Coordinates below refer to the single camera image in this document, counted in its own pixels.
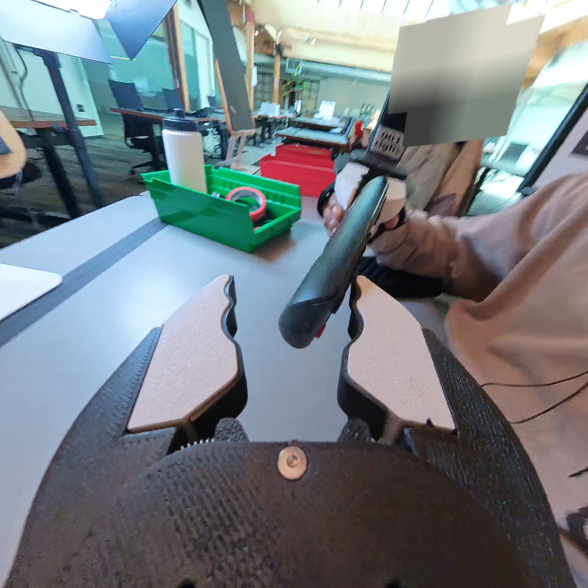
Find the person's right hand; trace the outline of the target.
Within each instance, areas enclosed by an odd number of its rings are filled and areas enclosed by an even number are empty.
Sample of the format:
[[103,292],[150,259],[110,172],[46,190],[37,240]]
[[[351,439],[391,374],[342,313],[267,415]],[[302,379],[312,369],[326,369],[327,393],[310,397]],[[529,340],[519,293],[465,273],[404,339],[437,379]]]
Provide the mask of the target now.
[[333,237],[345,218],[346,211],[337,203],[328,202],[322,210],[323,225],[329,239]]

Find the black office chair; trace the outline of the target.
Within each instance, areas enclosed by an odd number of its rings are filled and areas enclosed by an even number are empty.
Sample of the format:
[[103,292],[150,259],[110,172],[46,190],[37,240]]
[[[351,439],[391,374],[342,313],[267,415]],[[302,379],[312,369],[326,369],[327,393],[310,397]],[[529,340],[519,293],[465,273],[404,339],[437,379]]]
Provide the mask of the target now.
[[135,85],[113,79],[109,79],[108,84],[122,116],[125,144],[131,149],[148,153],[151,157],[149,162],[132,166],[129,172],[135,174],[137,170],[147,167],[151,171],[160,171],[160,148],[153,126],[154,120],[140,115],[144,107]]

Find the green plastic bin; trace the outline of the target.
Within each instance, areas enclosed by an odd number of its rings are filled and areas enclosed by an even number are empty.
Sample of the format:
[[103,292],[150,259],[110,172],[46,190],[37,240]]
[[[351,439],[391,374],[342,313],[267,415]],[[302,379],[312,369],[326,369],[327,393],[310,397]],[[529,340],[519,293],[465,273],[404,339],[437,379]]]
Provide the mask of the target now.
[[[289,231],[301,217],[297,185],[212,165],[205,165],[204,171],[204,192],[175,185],[168,171],[141,175],[163,222],[253,253]],[[252,198],[241,197],[239,202],[226,199],[234,189],[260,191],[266,199],[261,220],[251,216]]]

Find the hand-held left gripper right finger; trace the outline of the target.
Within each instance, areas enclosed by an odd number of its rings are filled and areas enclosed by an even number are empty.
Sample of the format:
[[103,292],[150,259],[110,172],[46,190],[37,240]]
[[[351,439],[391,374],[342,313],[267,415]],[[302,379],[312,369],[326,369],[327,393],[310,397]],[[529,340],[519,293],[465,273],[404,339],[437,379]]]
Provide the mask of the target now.
[[337,402],[371,438],[395,444],[405,428],[453,433],[456,423],[420,323],[364,276],[350,298]]

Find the wooden office desk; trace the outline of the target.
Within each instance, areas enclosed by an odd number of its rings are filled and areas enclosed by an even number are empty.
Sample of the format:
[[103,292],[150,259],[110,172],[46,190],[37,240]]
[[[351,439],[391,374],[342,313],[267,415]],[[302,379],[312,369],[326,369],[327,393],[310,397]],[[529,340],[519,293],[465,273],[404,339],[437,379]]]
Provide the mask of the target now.
[[[29,149],[37,149],[43,153],[48,171],[67,212],[66,217],[59,217],[55,213],[41,212],[40,210],[28,211],[26,208],[1,206],[1,216],[33,222],[34,215],[38,214],[40,216],[39,222],[47,226],[56,226],[72,218],[80,217],[82,210],[79,201],[56,150],[59,146],[70,146],[74,149],[70,143],[64,116],[46,112],[27,112],[15,107],[6,107],[1,111],[21,136],[25,145],[26,156]],[[23,183],[32,182],[39,177],[34,166],[28,173],[25,173],[25,168],[26,164],[18,176],[1,180],[1,190],[11,190],[14,194],[17,194]]]
[[[110,111],[114,114],[119,114],[119,110],[117,107],[110,108]],[[167,117],[172,111],[165,110],[165,109],[147,109],[140,113],[142,116],[147,116],[154,120],[153,126],[156,133],[157,128],[162,128],[162,120]],[[226,157],[226,152],[228,149],[229,144],[229,135],[228,129],[225,124],[224,115],[219,114],[216,112],[210,112],[206,116],[196,116],[196,113],[193,112],[192,116],[198,121],[200,127],[202,127],[207,132],[213,132],[218,137],[218,147],[215,151],[219,152],[218,155],[211,155],[208,154],[209,157],[214,157],[217,159],[224,159]],[[163,144],[160,141],[160,137],[156,134],[158,138],[159,148],[160,148],[160,169],[162,169],[163,164]]]

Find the person's right forearm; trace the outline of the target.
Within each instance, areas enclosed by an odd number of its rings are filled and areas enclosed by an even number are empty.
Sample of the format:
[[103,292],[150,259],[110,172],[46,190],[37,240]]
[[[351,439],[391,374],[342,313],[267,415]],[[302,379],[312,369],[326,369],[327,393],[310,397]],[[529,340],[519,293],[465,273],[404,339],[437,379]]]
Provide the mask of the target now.
[[371,243],[378,261],[394,270],[440,279],[445,292],[482,301],[513,266],[515,230],[506,212],[481,217],[429,217],[412,210],[404,223]]

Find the black light stand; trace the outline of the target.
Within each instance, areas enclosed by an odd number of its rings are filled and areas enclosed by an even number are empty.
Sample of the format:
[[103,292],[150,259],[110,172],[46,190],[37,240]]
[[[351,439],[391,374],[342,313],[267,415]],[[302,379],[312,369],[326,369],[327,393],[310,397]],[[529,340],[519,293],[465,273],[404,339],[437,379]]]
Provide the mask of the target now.
[[98,178],[86,148],[85,140],[77,124],[77,119],[74,114],[72,104],[70,102],[70,98],[68,96],[68,92],[61,74],[61,63],[59,61],[58,55],[55,52],[45,49],[33,49],[32,51],[35,55],[42,58],[45,66],[47,67],[57,99],[65,118],[66,129],[68,131],[70,143],[76,151],[77,159],[84,174],[92,203],[95,208],[101,209],[105,205],[104,196],[100,190]]

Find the red tape roll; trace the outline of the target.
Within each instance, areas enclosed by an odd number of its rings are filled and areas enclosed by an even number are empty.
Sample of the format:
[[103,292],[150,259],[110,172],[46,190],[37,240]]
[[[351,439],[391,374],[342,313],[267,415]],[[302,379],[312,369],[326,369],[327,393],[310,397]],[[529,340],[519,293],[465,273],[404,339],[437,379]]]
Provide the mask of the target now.
[[263,192],[257,188],[237,187],[231,190],[224,199],[245,205],[254,225],[261,224],[266,217],[267,200]]

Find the white water bottle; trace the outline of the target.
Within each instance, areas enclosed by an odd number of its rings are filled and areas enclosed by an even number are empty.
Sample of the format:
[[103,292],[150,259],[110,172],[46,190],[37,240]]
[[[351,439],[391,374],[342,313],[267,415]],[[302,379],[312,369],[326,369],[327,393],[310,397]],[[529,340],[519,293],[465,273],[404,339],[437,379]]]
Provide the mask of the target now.
[[198,121],[183,109],[162,120],[162,139],[170,182],[178,187],[208,193],[202,132]]

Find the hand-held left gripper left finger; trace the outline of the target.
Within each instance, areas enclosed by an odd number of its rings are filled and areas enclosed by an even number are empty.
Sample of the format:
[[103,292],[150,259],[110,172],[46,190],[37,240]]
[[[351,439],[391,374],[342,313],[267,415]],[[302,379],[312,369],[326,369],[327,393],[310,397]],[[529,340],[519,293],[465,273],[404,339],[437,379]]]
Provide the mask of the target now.
[[130,413],[129,433],[172,428],[190,443],[204,442],[222,419],[243,412],[248,394],[235,307],[234,278],[219,275],[166,320]]

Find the red plastic bin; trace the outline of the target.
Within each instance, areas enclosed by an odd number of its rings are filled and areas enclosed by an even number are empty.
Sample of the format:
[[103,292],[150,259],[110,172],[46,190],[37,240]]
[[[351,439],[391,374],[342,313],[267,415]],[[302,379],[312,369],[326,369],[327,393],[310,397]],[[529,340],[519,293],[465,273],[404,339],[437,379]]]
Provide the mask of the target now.
[[315,146],[277,145],[258,165],[262,177],[297,185],[304,196],[318,198],[336,179],[332,152]]

